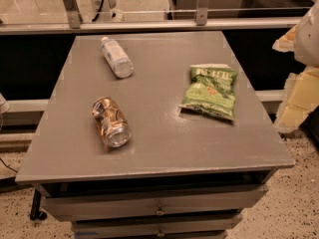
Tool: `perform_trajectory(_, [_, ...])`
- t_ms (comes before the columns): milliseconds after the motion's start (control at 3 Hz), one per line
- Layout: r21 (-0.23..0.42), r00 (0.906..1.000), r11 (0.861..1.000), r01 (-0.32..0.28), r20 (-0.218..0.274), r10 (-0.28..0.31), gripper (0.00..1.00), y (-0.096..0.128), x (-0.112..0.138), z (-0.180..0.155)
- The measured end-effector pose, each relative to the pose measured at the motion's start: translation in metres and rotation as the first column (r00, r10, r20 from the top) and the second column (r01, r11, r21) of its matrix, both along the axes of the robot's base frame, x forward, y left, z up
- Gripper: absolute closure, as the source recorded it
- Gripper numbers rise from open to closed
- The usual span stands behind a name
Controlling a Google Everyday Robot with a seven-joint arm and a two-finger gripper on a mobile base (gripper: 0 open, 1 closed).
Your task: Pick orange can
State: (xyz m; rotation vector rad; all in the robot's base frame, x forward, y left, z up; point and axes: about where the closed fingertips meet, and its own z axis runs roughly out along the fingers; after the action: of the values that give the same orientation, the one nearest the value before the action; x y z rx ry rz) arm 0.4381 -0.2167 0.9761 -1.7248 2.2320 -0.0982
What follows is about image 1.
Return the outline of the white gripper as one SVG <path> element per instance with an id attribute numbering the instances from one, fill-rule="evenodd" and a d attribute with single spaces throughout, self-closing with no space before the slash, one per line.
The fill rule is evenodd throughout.
<path id="1" fill-rule="evenodd" d="M 295 60 L 308 66 L 299 75 L 289 75 L 276 114 L 275 128 L 290 133 L 319 106 L 319 69 L 316 68 L 319 67 L 319 2 L 309 9 L 298 26 L 277 39 L 272 49 L 282 53 L 294 51 Z"/>

